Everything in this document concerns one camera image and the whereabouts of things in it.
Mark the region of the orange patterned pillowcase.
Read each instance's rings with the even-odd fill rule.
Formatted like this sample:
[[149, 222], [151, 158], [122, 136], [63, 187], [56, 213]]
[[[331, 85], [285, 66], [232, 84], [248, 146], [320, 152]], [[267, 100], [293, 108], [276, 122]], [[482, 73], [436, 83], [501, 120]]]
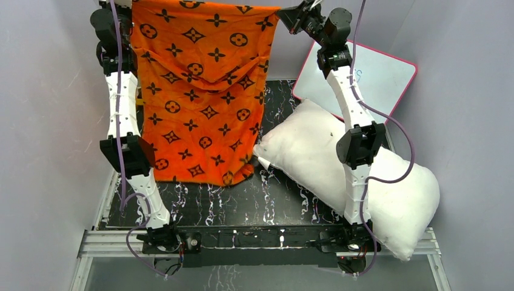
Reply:
[[253, 174], [277, 12], [133, 1], [143, 137], [154, 148], [158, 181], [232, 186]]

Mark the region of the white pillow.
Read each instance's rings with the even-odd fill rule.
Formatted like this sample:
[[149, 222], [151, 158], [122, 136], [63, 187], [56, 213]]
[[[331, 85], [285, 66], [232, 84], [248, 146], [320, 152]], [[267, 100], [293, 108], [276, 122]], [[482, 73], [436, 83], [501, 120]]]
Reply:
[[[283, 171], [336, 213], [347, 199], [345, 173], [336, 155], [344, 123], [310, 100], [301, 102], [265, 134], [253, 154], [265, 167]], [[438, 181], [428, 168], [381, 148], [374, 159], [367, 198], [373, 233], [395, 258], [411, 259], [440, 200]]]

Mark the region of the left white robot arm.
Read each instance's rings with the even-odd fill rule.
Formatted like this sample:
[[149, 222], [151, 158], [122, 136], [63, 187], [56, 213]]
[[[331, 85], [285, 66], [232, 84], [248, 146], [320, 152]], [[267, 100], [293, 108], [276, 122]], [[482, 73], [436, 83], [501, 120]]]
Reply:
[[138, 94], [137, 60], [130, 37], [134, 24], [131, 1], [100, 1], [100, 8], [90, 17], [99, 39], [96, 55], [103, 69], [109, 94], [109, 127], [100, 149], [120, 174], [120, 209], [129, 200], [140, 203], [143, 225], [157, 230], [171, 225], [170, 212], [164, 205], [154, 177], [153, 147], [145, 141], [136, 114]]

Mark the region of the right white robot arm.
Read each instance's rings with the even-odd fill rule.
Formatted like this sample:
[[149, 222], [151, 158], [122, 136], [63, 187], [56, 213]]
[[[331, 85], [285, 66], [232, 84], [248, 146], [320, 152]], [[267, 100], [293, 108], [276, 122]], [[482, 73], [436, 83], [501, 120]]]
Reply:
[[353, 79], [353, 58], [347, 45], [352, 14], [338, 7], [324, 17], [320, 1], [302, 1], [279, 9], [277, 15], [290, 34], [304, 31], [320, 45], [317, 64], [336, 96], [345, 123], [345, 134], [336, 144], [348, 194], [344, 218], [352, 225], [369, 225], [366, 179], [386, 130], [361, 104], [360, 89]]

